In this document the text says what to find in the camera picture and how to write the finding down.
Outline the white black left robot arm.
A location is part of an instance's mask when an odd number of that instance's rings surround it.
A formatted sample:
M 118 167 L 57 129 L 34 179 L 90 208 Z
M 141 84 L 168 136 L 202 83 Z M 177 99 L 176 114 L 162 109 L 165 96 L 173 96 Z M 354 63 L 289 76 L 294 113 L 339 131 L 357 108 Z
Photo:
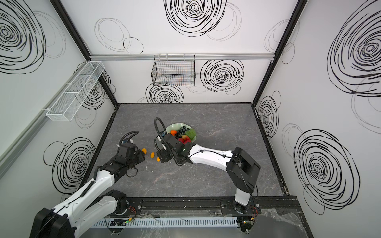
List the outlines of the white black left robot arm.
M 130 141 L 120 144 L 117 154 L 100 166 L 90 181 L 54 208 L 36 214 L 30 237 L 79 238 L 102 218 L 113 213 L 124 215 L 132 209 L 126 194 L 105 190 L 142 163 L 145 155 Z

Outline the dark fake grape bunch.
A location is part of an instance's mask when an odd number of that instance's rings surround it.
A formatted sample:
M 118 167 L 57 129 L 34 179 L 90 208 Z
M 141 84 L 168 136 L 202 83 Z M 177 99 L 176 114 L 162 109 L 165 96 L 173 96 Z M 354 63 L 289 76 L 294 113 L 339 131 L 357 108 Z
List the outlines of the dark fake grape bunch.
M 183 135 L 187 135 L 190 140 L 196 139 L 196 130 L 193 128 L 188 128 L 186 126 L 180 127 L 180 129 L 177 130 L 177 134 L 175 137 L 177 139 L 181 138 Z

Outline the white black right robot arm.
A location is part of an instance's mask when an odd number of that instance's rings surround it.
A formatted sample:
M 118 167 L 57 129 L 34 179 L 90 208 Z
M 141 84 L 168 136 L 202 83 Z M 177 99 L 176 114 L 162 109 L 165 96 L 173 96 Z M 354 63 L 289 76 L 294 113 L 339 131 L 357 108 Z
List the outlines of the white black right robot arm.
M 193 142 L 183 143 L 170 133 L 164 137 L 157 136 L 154 145 L 161 163 L 174 160 L 178 166 L 186 163 L 203 164 L 225 171 L 236 187 L 234 205 L 237 212 L 245 213 L 256 204 L 253 192 L 261 166 L 244 149 L 210 149 Z

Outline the green wavy fruit bowl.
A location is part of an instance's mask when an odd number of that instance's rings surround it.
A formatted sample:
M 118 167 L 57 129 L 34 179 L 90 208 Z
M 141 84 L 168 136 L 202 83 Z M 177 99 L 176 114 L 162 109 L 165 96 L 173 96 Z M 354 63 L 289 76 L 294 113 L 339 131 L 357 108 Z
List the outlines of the green wavy fruit bowl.
M 178 129 L 180 129 L 180 127 L 182 127 L 182 126 L 186 126 L 186 127 L 188 127 L 188 128 L 192 128 L 191 126 L 189 126 L 189 125 L 187 125 L 187 124 L 184 124 L 184 123 L 175 123 L 175 124 L 171 124 L 171 125 L 169 125 L 167 128 L 166 128 L 166 132 L 167 133 L 169 133 L 170 134 L 170 131 L 171 130 L 178 130 Z

